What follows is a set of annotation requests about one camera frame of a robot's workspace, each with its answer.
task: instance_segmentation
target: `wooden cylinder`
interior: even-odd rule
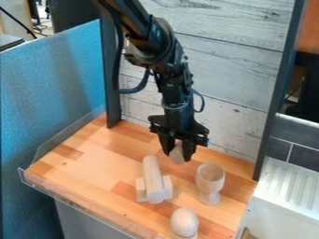
[[[160,175],[159,160],[150,155],[143,158],[146,197],[152,204],[159,204],[164,199],[164,186]]]

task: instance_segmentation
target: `wooden ball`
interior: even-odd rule
[[[180,237],[193,237],[199,224],[196,213],[191,209],[181,207],[175,210],[171,217],[172,232]]]

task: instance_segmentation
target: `black frame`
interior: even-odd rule
[[[266,124],[264,132],[261,138],[261,143],[259,147],[259,152],[257,156],[257,163],[255,166],[255,171],[253,179],[258,181],[260,178],[262,166],[264,164],[266,150],[270,138],[271,127],[275,120],[275,115],[278,111],[279,106],[282,104],[284,99],[284,93],[286,88],[286,81],[291,78],[292,69],[295,64],[296,58],[296,42],[298,37],[299,24],[303,16],[303,9],[305,6],[305,0],[296,0],[291,16],[291,21],[289,24],[289,29],[287,33],[287,38],[284,44],[284,53],[280,63],[279,72],[277,75],[277,80],[272,93],[270,108],[268,111],[268,116],[266,119]]]

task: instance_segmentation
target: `wooden block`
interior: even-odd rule
[[[136,178],[135,180],[135,189],[136,189],[136,201],[141,203],[141,202],[146,202],[146,182],[144,181],[143,178],[139,177]]]
[[[161,180],[158,158],[154,155],[143,159],[143,170],[146,181],[146,197],[152,204],[163,202],[164,185]]]
[[[162,177],[164,184],[164,199],[172,199],[173,198],[173,184],[170,176]]]
[[[173,163],[175,164],[184,164],[185,159],[183,156],[183,149],[182,149],[182,141],[178,141],[173,150],[170,152],[170,158],[172,159]]]

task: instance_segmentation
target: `wooden shapes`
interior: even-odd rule
[[[158,158],[154,155],[143,159],[144,178],[135,181],[137,202],[159,204],[173,198],[173,185],[170,176],[160,174]]]
[[[199,220],[196,213],[187,208],[178,208],[171,216],[171,229],[174,239],[197,239]]]
[[[218,204],[219,192],[225,184],[225,171],[217,164],[204,163],[197,168],[196,185],[199,200],[203,204]]]
[[[170,152],[170,158],[175,164],[184,164],[182,141],[178,141],[173,150]]]

